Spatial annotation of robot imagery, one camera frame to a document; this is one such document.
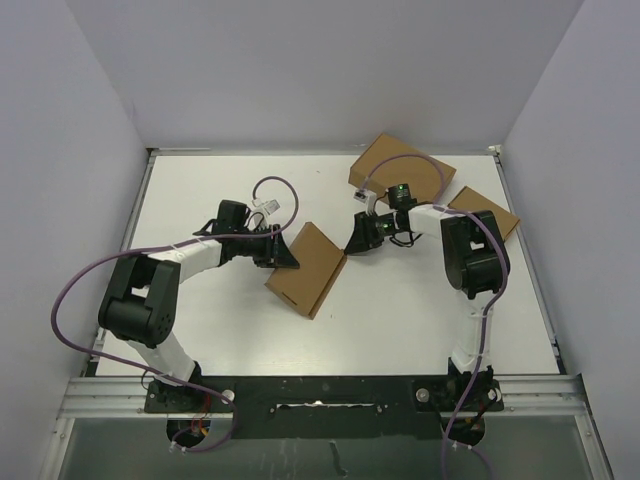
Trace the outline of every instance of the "black mounting plate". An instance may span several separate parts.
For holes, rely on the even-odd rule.
[[[209,377],[200,383],[217,392],[230,390],[238,408],[234,439],[261,438],[375,438],[410,435],[418,439],[442,437],[440,411],[452,411],[450,376],[349,376],[349,377]],[[492,385],[498,387],[495,380]],[[430,401],[420,402],[419,389]],[[145,412],[201,412],[204,398],[167,392],[154,380],[149,385]],[[476,398],[463,410],[478,411]],[[504,409],[502,402],[490,410]],[[229,413],[219,399],[211,413]]]

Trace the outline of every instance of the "cardboard box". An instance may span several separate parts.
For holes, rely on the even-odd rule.
[[[471,187],[464,187],[456,197],[449,203],[451,208],[456,210],[466,210],[469,212],[479,212],[481,210],[491,210],[496,217],[498,228],[502,240],[506,240],[520,223],[520,219],[513,213],[496,205],[487,197],[480,195]]]
[[[354,187],[360,188],[366,176],[378,163],[403,153],[425,155],[400,140],[383,133],[351,166],[349,183]],[[446,189],[451,183],[456,169],[438,160],[434,159],[434,161],[442,168]],[[381,197],[387,188],[400,183],[409,184],[411,196],[416,198],[418,202],[433,202],[440,189],[440,176],[435,167],[422,158],[399,158],[380,167],[369,180],[367,189],[373,190],[378,197]]]
[[[347,257],[311,222],[304,224],[290,250],[300,268],[277,268],[265,285],[296,312],[313,320]]]

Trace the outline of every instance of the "white backdrop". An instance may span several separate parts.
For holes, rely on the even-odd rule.
[[[67,0],[148,147],[504,140],[582,0]]]
[[[563,356],[616,479],[638,478],[640,3],[586,0],[505,148]]]
[[[116,251],[146,152],[63,0],[0,4],[0,477],[33,479],[81,357],[49,327],[76,271]],[[63,305],[91,344],[107,271]]]

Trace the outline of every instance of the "purple cable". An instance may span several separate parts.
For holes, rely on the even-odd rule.
[[[175,442],[176,439],[182,435],[183,433],[187,433],[187,432],[193,432],[193,430],[191,429],[191,427],[187,427],[187,428],[183,428],[182,430],[178,430],[176,433],[173,434],[173,437],[171,437],[171,441]]]
[[[482,363],[482,354],[484,353],[484,346],[487,340],[487,316],[489,314],[489,310],[491,310],[491,307],[493,307],[493,305],[498,301],[498,299],[504,294],[504,291],[507,288],[507,279],[508,279],[507,261],[504,256],[504,252],[502,251],[501,248],[499,248],[498,242],[493,236],[493,234],[473,213],[464,212],[461,210],[454,210],[454,209],[450,209],[440,205],[435,205],[435,203],[437,203],[438,200],[440,200],[440,197],[442,197],[442,194],[444,193],[446,185],[445,185],[444,172],[442,171],[442,168],[440,167],[438,162],[431,157],[428,157],[426,155],[421,155],[418,153],[404,153],[400,155],[394,155],[393,157],[389,157],[385,160],[382,160],[375,167],[373,167],[373,169],[371,169],[371,171],[369,172],[369,175],[367,175],[367,177],[364,179],[364,181],[362,182],[362,186],[360,188],[361,189],[366,188],[367,184],[369,183],[369,180],[371,180],[371,177],[376,172],[376,170],[378,170],[378,168],[380,168],[385,163],[390,162],[392,160],[396,160],[398,158],[407,158],[407,157],[421,158],[434,166],[434,168],[438,171],[438,176],[440,177],[440,188],[435,198],[433,199],[433,203],[434,203],[433,207],[436,210],[439,210],[441,212],[450,213],[454,215],[465,215],[469,217],[478,226],[478,228],[480,228],[480,230],[482,230],[482,232],[487,236],[487,238],[489,239],[489,242],[491,242],[491,246],[493,247],[493,249],[496,251],[496,254],[498,255],[498,260],[500,261],[500,267],[502,269],[502,285],[498,290],[498,293],[496,293],[491,298],[491,300],[489,300],[489,302],[487,303],[487,305],[485,306],[482,312],[482,328],[481,328],[481,334],[480,334],[480,348],[478,352],[478,360],[476,361],[475,367],[473,369],[473,373],[471,374],[471,378],[469,379],[469,383],[467,384],[467,388],[465,388],[465,390],[462,392],[462,396],[460,397],[458,404],[453,410],[451,418],[449,419],[449,422],[447,423],[447,427],[444,432],[444,438],[442,440],[442,449],[440,451],[440,467],[442,469],[442,478],[447,480],[449,478],[447,474],[447,464],[446,464],[447,441],[449,440],[449,434],[451,433],[451,428],[453,428],[453,423],[455,422],[456,417],[460,413],[460,410],[462,409],[462,405],[464,404],[464,401],[469,395],[469,392],[471,391],[471,388],[473,387],[473,384],[475,383],[476,378],[478,377],[478,372],[480,371],[480,365]],[[473,448],[471,450],[480,457],[483,463],[487,465],[491,478],[494,478],[493,467],[491,466],[489,459],[485,457],[484,454],[482,454],[480,451],[475,450]]]
[[[380,163],[378,163],[375,167],[371,169],[371,171],[369,172],[369,175],[367,175],[367,178],[364,179],[364,182],[362,182],[362,186],[360,188],[364,190],[367,184],[369,183],[369,180],[371,180],[371,177],[373,177],[373,174],[376,172],[376,170],[378,170],[385,163],[390,162],[392,160],[397,160],[398,158],[410,158],[410,157],[416,157],[416,158],[421,158],[422,160],[426,160],[431,165],[433,165],[433,167],[437,170],[438,176],[440,177],[440,188],[438,189],[438,193],[433,199],[433,203],[437,203],[438,200],[440,200],[440,197],[442,196],[442,194],[444,193],[444,190],[446,187],[444,172],[442,171],[442,167],[438,164],[438,162],[435,159],[428,157],[427,155],[422,155],[420,153],[402,153],[400,155],[394,155],[393,157],[389,157],[385,160],[382,160]]]
[[[451,445],[453,445],[454,443],[461,445],[463,449],[469,450],[471,453],[473,453],[476,457],[480,459],[482,463],[484,463],[484,466],[487,467],[487,471],[489,472],[489,478],[491,479],[496,478],[495,471],[493,469],[493,465],[489,461],[489,457],[487,457],[484,453],[482,453],[482,451],[478,450],[475,447],[472,447],[471,445],[467,445],[466,443],[462,443],[458,441],[454,442],[451,439],[449,439],[449,442],[451,443]]]
[[[507,288],[507,280],[509,278],[509,275],[507,270],[507,260],[504,256],[504,252],[499,247],[498,241],[495,239],[491,231],[487,228],[487,226],[484,223],[480,221],[478,217],[476,217],[471,212],[454,210],[454,209],[443,207],[440,205],[434,205],[434,208],[440,212],[449,213],[453,215],[465,215],[469,217],[478,226],[478,228],[482,230],[482,232],[486,235],[487,239],[489,239],[491,246],[493,247],[496,254],[498,255],[498,260],[500,261],[500,268],[502,269],[502,285],[500,286],[498,293],[496,293],[491,298],[491,300],[487,302],[487,305],[484,307],[484,310],[482,311],[482,328],[480,333],[480,347],[478,349],[479,350],[478,359],[476,360],[473,373],[471,374],[471,378],[469,379],[467,388],[465,388],[464,391],[462,392],[462,396],[460,397],[458,404],[454,408],[453,413],[451,414],[451,418],[449,419],[449,422],[447,423],[447,427],[444,431],[442,448],[440,450],[440,468],[442,470],[442,478],[447,480],[449,478],[447,474],[447,440],[449,440],[449,434],[451,433],[451,428],[453,428],[453,423],[455,422],[456,417],[460,413],[460,410],[462,409],[462,405],[464,404],[464,401],[469,395],[469,392],[471,391],[471,388],[473,387],[473,384],[476,381],[476,378],[478,377],[478,372],[480,371],[480,364],[482,363],[482,354],[484,353],[484,346],[487,340],[487,317],[489,315],[489,310],[491,310],[491,307],[493,307],[493,305],[498,301],[498,299],[504,294],[504,291]],[[476,454],[480,456],[483,462],[489,464],[489,460],[486,457],[484,457],[484,455],[482,455],[479,451],[476,451]],[[493,478],[493,469],[489,468],[489,471]]]
[[[66,345],[69,348],[72,348],[74,350],[77,350],[79,352],[82,353],[88,353],[89,355],[93,355],[96,357],[102,357],[102,358],[106,358],[108,360],[113,360],[114,362],[119,362],[122,363],[124,365],[129,365],[131,367],[136,367],[136,368],[140,368],[142,370],[147,370],[151,373],[154,373],[156,375],[161,375],[164,378],[166,378],[167,380],[177,383],[178,385],[182,385],[185,387],[189,387],[189,388],[193,388],[195,390],[200,390],[202,392],[208,393],[209,395],[213,395],[216,398],[219,398],[220,400],[222,400],[224,403],[228,404],[231,407],[231,410],[233,411],[233,416],[232,416],[232,420],[231,420],[231,428],[229,428],[229,431],[217,442],[215,442],[213,445],[209,445],[207,447],[201,447],[201,448],[189,448],[186,451],[187,452],[192,452],[192,453],[202,453],[202,452],[207,452],[210,450],[213,450],[217,447],[219,447],[220,445],[222,445],[223,443],[225,443],[227,440],[229,440],[231,438],[231,435],[233,435],[234,430],[237,427],[238,424],[238,408],[235,406],[235,404],[230,401],[227,397],[225,397],[224,395],[222,395],[219,392],[216,392],[215,390],[212,390],[210,388],[204,387],[202,385],[197,385],[195,383],[190,383],[184,380],[180,380],[179,378],[175,378],[169,375],[165,375],[164,372],[161,372],[160,370],[150,367],[149,365],[143,365],[142,363],[138,363],[138,362],[134,362],[132,360],[127,360],[126,358],[122,358],[122,357],[118,357],[116,355],[111,355],[109,353],[105,353],[105,352],[100,352],[98,350],[94,350],[92,348],[87,348],[87,347],[83,347],[81,345],[78,345],[76,343],[73,343],[71,340],[69,340],[67,337],[65,337],[63,335],[63,333],[60,331],[60,327],[58,325],[58,311],[60,310],[60,305],[62,304],[62,301],[64,300],[64,298],[67,296],[67,294],[69,293],[69,291],[73,288],[73,286],[82,278],[84,277],[87,273],[89,273],[91,270],[93,270],[96,267],[99,267],[100,265],[107,263],[111,260],[115,260],[117,258],[120,257],[126,257],[129,255],[136,255],[136,254],[140,254],[140,253],[159,253],[159,252],[166,252],[168,250],[173,250],[175,248],[181,248],[181,247],[186,247],[187,245],[192,245],[194,243],[200,242],[202,240],[211,240],[211,239],[224,239],[224,238],[267,238],[267,237],[271,237],[273,235],[277,235],[278,233],[281,233],[283,230],[285,230],[286,228],[289,227],[289,225],[291,225],[293,223],[293,221],[295,220],[297,214],[298,214],[298,208],[300,206],[300,201],[298,199],[298,194],[295,191],[295,189],[293,188],[293,185],[291,185],[288,181],[286,181],[284,178],[280,178],[280,177],[265,177],[262,180],[258,181],[258,183],[256,184],[256,186],[253,189],[253,194],[254,194],[254,198],[255,198],[255,192],[257,190],[257,188],[266,180],[278,180],[282,183],[284,183],[287,187],[289,187],[289,189],[291,190],[291,193],[293,194],[293,198],[295,201],[295,207],[293,209],[293,214],[291,215],[291,218],[289,219],[289,221],[287,223],[285,223],[282,227],[280,227],[277,230],[274,230],[272,232],[268,232],[268,233],[262,233],[262,234],[236,234],[236,233],[229,233],[229,234],[223,234],[223,235],[209,235],[206,237],[200,237],[200,238],[191,238],[189,240],[184,240],[182,242],[176,243],[174,245],[166,245],[166,246],[161,246],[161,247],[149,247],[149,248],[133,248],[130,250],[125,250],[123,252],[118,252],[118,253],[114,253],[112,255],[108,255],[104,258],[101,258],[100,260],[96,260],[95,262],[90,263],[89,265],[87,265],[86,267],[84,267],[82,270],[80,270],[78,273],[76,273],[71,280],[69,280],[67,282],[67,284],[62,288],[62,290],[60,291],[60,293],[58,294],[58,296],[56,297],[55,301],[53,302],[53,307],[51,308],[51,329],[53,330],[53,334],[56,336],[56,338],[58,340],[60,340],[60,342],[62,342],[64,345]]]

